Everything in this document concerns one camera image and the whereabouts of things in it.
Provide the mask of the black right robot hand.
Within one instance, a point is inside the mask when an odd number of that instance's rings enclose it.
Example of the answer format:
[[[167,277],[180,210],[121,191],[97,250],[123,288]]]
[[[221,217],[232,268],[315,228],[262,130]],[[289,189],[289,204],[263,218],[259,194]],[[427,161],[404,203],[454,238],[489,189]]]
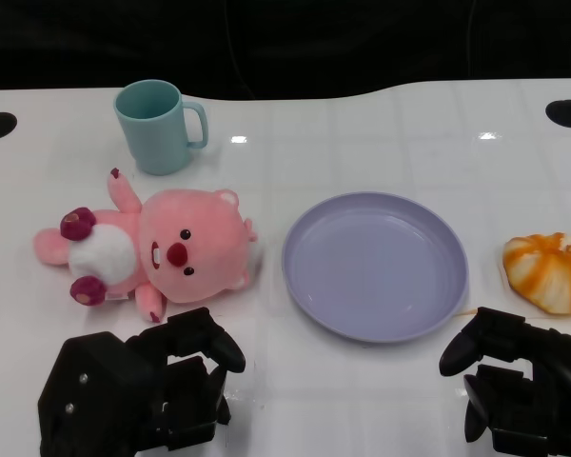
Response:
[[[473,374],[465,373],[472,365]],[[464,374],[467,442],[492,434],[515,456],[571,456],[571,335],[479,308],[449,343],[439,370]]]

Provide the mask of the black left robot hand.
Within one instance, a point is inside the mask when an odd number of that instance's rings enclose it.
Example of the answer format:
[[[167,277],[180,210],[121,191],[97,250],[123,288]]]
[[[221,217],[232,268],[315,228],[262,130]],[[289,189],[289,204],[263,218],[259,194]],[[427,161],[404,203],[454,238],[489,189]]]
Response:
[[[207,308],[122,341],[68,339],[38,401],[43,456],[133,456],[209,442],[229,423],[228,373],[246,358]]]

